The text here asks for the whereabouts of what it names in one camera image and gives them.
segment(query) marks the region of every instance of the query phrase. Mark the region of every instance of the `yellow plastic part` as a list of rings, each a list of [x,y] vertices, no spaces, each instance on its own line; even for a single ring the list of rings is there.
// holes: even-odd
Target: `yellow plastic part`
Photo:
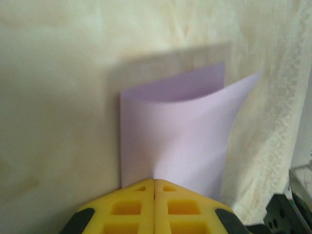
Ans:
[[[155,180],[155,234],[228,234],[215,213],[228,206],[166,180]]]
[[[154,179],[145,179],[88,204],[95,213],[83,234],[153,234]]]

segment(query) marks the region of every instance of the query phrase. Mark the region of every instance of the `white cloth backdrop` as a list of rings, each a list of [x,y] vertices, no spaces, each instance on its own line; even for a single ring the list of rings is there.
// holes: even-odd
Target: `white cloth backdrop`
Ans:
[[[266,70],[235,121],[222,193],[260,221],[287,181],[311,13],[310,0],[0,0],[0,233],[57,233],[119,187],[122,88],[223,59],[227,84]]]

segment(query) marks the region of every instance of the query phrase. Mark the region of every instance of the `curled paper sheet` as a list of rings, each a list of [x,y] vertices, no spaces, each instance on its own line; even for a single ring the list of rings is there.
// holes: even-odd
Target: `curled paper sheet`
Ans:
[[[220,200],[231,126],[260,75],[224,88],[218,63],[122,91],[122,187],[153,177]]]

